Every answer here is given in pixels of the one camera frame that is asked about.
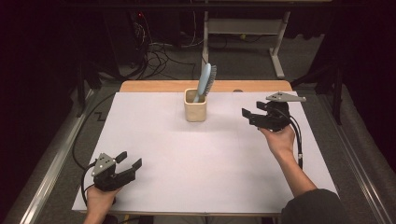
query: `white table surface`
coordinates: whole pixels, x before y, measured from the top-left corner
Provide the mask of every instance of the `white table surface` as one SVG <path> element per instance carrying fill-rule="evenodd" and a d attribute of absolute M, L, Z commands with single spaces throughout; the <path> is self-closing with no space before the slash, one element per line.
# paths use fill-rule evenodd
<path fill-rule="evenodd" d="M 292 199 L 289 186 L 256 127 L 241 108 L 256 108 L 274 92 L 210 92 L 204 122 L 187 122 L 183 92 L 118 92 L 91 162 L 105 152 L 128 152 L 116 173 L 142 158 L 136 180 L 117 196 L 111 212 L 265 216 Z M 303 136 L 304 171 L 320 189 L 336 193 L 303 111 L 289 103 Z M 90 170 L 85 186 L 92 183 Z M 78 192 L 73 210 L 86 211 Z"/>

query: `brush handle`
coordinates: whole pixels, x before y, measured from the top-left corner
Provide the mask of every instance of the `brush handle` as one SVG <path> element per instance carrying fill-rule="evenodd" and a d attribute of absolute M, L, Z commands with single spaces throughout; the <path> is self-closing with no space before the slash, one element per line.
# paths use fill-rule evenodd
<path fill-rule="evenodd" d="M 209 77 L 210 77 L 210 70 L 211 70 L 212 65 L 210 63 L 207 63 L 202 70 L 201 76 L 199 78 L 198 82 L 198 88 L 197 88 L 197 94 L 195 95 L 194 103 L 198 103 L 199 101 L 199 96 L 204 94 Z"/>
<path fill-rule="evenodd" d="M 194 103 L 198 103 L 198 101 L 199 101 L 199 94 L 198 94 L 198 92 L 197 92 L 197 94 L 195 95 L 195 98 L 194 98 Z"/>

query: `wooden table edge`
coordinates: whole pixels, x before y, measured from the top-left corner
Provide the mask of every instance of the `wooden table edge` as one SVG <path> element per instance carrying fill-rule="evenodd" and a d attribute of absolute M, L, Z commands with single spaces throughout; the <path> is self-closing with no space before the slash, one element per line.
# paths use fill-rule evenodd
<path fill-rule="evenodd" d="M 183 92 L 196 89 L 198 80 L 128 80 L 120 92 Z M 292 91 L 285 80 L 215 80 L 211 91 Z"/>

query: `brush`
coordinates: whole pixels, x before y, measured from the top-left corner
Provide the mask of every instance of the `brush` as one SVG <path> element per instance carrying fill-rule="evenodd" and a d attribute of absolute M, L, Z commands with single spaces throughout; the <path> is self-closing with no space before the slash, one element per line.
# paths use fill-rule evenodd
<path fill-rule="evenodd" d="M 210 88 L 212 88 L 213 82 L 215 81 L 216 73 L 217 67 L 215 65 L 211 65 L 210 63 L 205 65 L 199 78 L 197 94 L 193 101 L 194 103 L 198 103 L 200 96 L 207 96 L 209 94 Z"/>

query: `brush bristles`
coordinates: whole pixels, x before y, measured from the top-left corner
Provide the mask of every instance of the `brush bristles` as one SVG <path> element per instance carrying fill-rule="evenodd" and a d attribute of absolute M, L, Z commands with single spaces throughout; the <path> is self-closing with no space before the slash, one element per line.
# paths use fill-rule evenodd
<path fill-rule="evenodd" d="M 215 65 L 212 65 L 212 67 L 210 68 L 209 80 L 207 81 L 203 95 L 207 96 L 209 94 L 210 89 L 212 88 L 213 83 L 215 82 L 217 72 L 218 72 L 218 68 Z"/>

